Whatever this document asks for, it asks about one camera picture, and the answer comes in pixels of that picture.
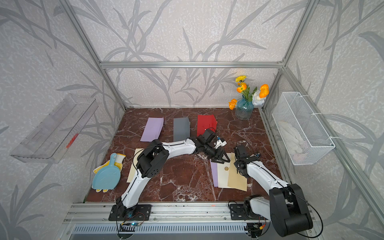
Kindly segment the pale yellow envelope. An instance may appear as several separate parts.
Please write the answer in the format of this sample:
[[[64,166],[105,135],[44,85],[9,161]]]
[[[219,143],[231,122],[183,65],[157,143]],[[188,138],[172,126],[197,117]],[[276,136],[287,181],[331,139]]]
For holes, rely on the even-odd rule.
[[[127,183],[131,183],[134,176],[135,176],[135,173],[136,173],[136,165],[137,165],[137,162],[138,162],[138,156],[139,154],[143,151],[144,149],[135,149],[135,153],[134,153],[134,158],[133,158],[133,162],[131,164],[131,168],[130,168],[130,172],[129,172],[129,175],[128,175],[128,178],[127,178]]]

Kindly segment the grey envelope with gold seal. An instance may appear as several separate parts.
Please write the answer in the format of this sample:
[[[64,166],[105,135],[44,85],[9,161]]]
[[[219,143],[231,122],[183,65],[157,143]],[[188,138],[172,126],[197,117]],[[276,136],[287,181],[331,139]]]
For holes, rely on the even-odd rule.
[[[188,117],[174,118],[173,141],[184,141],[190,137],[190,120]]]

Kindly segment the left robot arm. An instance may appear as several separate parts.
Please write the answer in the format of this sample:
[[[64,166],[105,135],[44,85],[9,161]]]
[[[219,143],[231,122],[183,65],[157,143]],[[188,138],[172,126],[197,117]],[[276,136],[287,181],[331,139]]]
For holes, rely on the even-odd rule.
[[[208,160],[213,163],[224,164],[230,162],[230,157],[223,149],[220,139],[212,143],[216,133],[210,129],[197,136],[187,138],[183,141],[162,143],[160,140],[153,140],[147,148],[138,154],[136,173],[126,191],[116,201],[120,212],[133,211],[139,202],[139,198],[150,181],[163,168],[166,161],[182,156],[204,153]]]

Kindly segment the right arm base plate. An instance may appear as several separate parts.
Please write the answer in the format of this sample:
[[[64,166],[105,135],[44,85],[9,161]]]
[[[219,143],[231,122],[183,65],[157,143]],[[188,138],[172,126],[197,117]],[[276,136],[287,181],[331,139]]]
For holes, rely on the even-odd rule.
[[[233,221],[240,221],[240,220],[260,220],[260,221],[269,221],[269,219],[258,215],[251,213],[250,211],[246,211],[243,204],[229,204],[230,209],[230,215],[231,220]]]

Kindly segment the lilac envelope with gold seal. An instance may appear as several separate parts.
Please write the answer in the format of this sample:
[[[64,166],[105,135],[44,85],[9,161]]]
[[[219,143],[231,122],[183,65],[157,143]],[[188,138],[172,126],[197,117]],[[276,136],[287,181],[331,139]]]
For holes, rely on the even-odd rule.
[[[159,138],[164,125],[164,118],[148,118],[141,142],[151,142]]]

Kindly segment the red envelope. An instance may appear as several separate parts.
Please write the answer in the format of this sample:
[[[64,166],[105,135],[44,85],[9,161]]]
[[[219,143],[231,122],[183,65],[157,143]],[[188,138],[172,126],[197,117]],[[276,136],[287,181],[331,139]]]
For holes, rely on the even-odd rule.
[[[216,132],[217,120],[214,115],[198,115],[197,136],[202,135],[207,129]]]

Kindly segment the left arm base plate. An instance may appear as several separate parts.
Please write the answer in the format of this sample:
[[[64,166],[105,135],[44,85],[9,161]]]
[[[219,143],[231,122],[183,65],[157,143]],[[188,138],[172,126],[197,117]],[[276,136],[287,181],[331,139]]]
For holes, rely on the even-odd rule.
[[[136,205],[127,209],[123,205],[113,205],[109,215],[109,221],[148,221],[152,205]]]

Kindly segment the tan kraft envelope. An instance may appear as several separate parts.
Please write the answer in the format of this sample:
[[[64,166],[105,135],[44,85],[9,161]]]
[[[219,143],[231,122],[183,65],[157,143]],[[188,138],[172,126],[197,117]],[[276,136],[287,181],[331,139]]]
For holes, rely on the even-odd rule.
[[[235,154],[230,153],[229,157],[230,163],[229,166],[226,167],[228,172],[227,186],[231,189],[237,189],[246,192],[248,187],[247,179],[238,172],[235,166]]]

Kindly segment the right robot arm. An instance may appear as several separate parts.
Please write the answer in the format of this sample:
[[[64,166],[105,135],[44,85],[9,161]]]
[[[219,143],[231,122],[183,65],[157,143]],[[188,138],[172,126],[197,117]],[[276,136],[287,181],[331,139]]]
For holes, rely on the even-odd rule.
[[[234,148],[237,173],[254,179],[266,191],[269,199],[262,196],[247,197],[243,203],[245,216],[250,220],[264,217],[272,222],[277,234],[286,237],[303,235],[313,228],[313,219],[303,190],[297,184],[289,184],[259,161],[260,155],[250,155],[243,145]]]

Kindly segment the cream white envelope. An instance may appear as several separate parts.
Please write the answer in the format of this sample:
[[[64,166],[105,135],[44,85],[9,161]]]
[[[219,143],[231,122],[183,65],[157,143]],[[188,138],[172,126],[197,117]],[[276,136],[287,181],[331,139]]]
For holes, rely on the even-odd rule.
[[[230,169],[230,163],[217,164],[219,188],[224,188],[224,189],[229,188],[228,186],[229,169]]]

